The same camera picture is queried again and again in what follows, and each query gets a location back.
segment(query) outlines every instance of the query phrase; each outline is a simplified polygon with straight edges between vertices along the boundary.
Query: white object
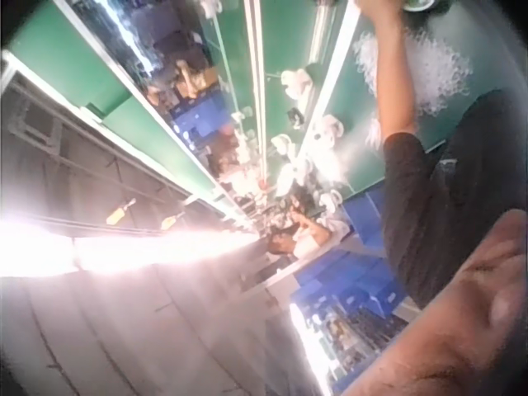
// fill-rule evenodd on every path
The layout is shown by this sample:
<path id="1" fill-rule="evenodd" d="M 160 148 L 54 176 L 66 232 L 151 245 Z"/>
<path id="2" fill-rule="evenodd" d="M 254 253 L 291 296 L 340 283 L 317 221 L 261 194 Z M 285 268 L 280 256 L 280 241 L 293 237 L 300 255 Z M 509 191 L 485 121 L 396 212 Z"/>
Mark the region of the white object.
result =
<path id="1" fill-rule="evenodd" d="M 421 12 L 426 11 L 437 3 L 437 0 L 418 0 L 416 6 L 410 5 L 408 2 L 405 2 L 403 9 L 409 12 Z"/>
<path id="2" fill-rule="evenodd" d="M 325 192 L 319 198 L 319 204 L 324 206 L 327 212 L 334 214 L 337 211 L 337 207 L 343 203 L 343 197 L 337 190 L 330 190 Z"/>
<path id="3" fill-rule="evenodd" d="M 294 162 L 295 180 L 300 186 L 304 186 L 304 180 L 313 171 L 314 165 L 307 158 L 297 158 Z"/>
<path id="4" fill-rule="evenodd" d="M 332 149 L 336 140 L 343 136 L 345 127 L 333 115 L 327 114 L 313 125 L 312 143 L 318 149 Z"/>
<path id="5" fill-rule="evenodd" d="M 279 155 L 288 155 L 290 147 L 293 144 L 291 142 L 291 137 L 287 134 L 278 134 L 276 137 L 271 139 L 271 144 L 273 144 Z"/>
<path id="6" fill-rule="evenodd" d="M 195 43 L 200 44 L 200 45 L 204 44 L 204 41 L 201 39 L 201 36 L 198 33 L 196 33 L 195 31 L 192 31 L 191 35 Z"/>
<path id="7" fill-rule="evenodd" d="M 312 78 L 300 68 L 297 71 L 285 70 L 280 75 L 280 82 L 286 86 L 286 95 L 298 101 L 314 85 Z"/>
<path id="8" fill-rule="evenodd" d="M 295 180 L 295 168 L 291 163 L 287 163 L 279 173 L 277 179 L 277 189 L 275 196 L 285 196 L 290 192 L 291 185 Z"/>
<path id="9" fill-rule="evenodd" d="M 450 97 L 469 94 L 466 79 L 473 72 L 469 59 L 425 31 L 407 32 L 405 46 L 419 115 L 437 116 L 447 107 Z M 378 42 L 375 36 L 362 34 L 353 49 L 358 71 L 363 73 L 370 92 L 376 95 Z"/>
<path id="10" fill-rule="evenodd" d="M 220 0 L 200 0 L 200 5 L 204 10 L 206 19 L 212 19 L 216 14 L 222 12 L 222 2 Z"/>
<path id="11" fill-rule="evenodd" d="M 365 139 L 365 144 L 374 150 L 379 150 L 381 147 L 381 125 L 377 116 L 374 116 L 370 121 L 369 133 Z"/>

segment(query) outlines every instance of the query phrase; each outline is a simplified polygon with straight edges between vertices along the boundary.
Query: blue bin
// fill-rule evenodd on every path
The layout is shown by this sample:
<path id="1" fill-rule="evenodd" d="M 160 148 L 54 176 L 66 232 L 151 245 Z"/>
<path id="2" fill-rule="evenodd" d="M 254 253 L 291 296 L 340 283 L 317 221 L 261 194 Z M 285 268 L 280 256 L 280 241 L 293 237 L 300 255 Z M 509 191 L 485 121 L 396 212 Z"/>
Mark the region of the blue bin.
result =
<path id="1" fill-rule="evenodd" d="M 384 248 L 381 215 L 367 194 L 347 200 L 343 203 L 343 209 L 365 246 L 373 249 Z"/>
<path id="2" fill-rule="evenodd" d="M 323 272 L 326 268 L 328 268 L 328 266 L 346 256 L 346 254 L 346 251 L 339 249 L 333 249 L 329 252 L 326 252 L 321 257 L 316 258 L 307 266 L 299 270 L 295 274 L 295 279 L 299 285 L 306 285 L 311 280 L 315 279 L 317 275 Z"/>
<path id="3" fill-rule="evenodd" d="M 380 184 L 374 188 L 371 188 L 366 193 L 370 200 L 372 201 L 372 204 L 378 211 L 378 214 L 381 216 L 383 213 L 383 208 L 385 205 L 385 193 L 384 193 L 384 185 Z"/>
<path id="4" fill-rule="evenodd" d="M 391 313 L 405 299 L 407 293 L 397 280 L 393 280 L 370 294 L 370 300 L 365 303 L 365 308 L 381 318 L 390 317 Z"/>
<path id="5" fill-rule="evenodd" d="M 346 314 L 353 314 L 369 301 L 369 294 L 359 287 L 352 286 L 333 296 L 339 307 Z"/>
<path id="6" fill-rule="evenodd" d="M 348 253 L 322 271 L 317 279 L 323 284 L 347 279 L 353 285 L 375 267 L 377 260 L 376 257 Z"/>
<path id="7" fill-rule="evenodd" d="M 314 279 L 308 282 L 306 285 L 302 285 L 296 291 L 294 291 L 290 299 L 293 303 L 300 305 L 305 300 L 307 300 L 311 295 L 320 293 L 320 290 L 323 288 L 323 285 L 318 280 Z"/>
<path id="8" fill-rule="evenodd" d="M 368 275 L 387 281 L 391 281 L 396 277 L 384 258 L 376 259 L 376 263 L 370 268 Z"/>

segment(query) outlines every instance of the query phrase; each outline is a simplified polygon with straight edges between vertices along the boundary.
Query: person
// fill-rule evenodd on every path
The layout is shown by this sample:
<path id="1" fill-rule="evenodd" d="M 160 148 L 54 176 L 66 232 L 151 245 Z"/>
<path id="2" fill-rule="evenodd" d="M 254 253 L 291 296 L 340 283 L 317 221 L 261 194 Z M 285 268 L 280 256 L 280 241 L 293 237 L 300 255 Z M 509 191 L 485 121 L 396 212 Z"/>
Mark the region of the person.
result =
<path id="1" fill-rule="evenodd" d="M 209 67 L 202 48 L 190 43 L 185 33 L 174 31 L 153 47 L 163 56 L 163 67 L 150 78 L 146 96 L 161 111 L 167 112 L 177 105 L 178 94 L 194 99 L 200 90 L 216 81 L 215 70 Z"/>
<path id="2" fill-rule="evenodd" d="M 378 41 L 377 102 L 385 159 L 384 245 L 389 265 L 423 309 L 497 219 L 526 210 L 526 106 L 493 91 L 464 114 L 440 161 L 417 136 L 403 0 L 356 0 Z"/>
<path id="3" fill-rule="evenodd" d="M 314 259 L 337 246 L 350 232 L 348 224 L 340 219 L 327 217 L 315 221 L 293 208 L 290 216 L 299 227 L 293 234 L 283 230 L 271 233 L 268 238 L 269 253 Z"/>
<path id="4" fill-rule="evenodd" d="M 501 216 L 343 396 L 526 394 L 526 221 L 521 210 Z"/>

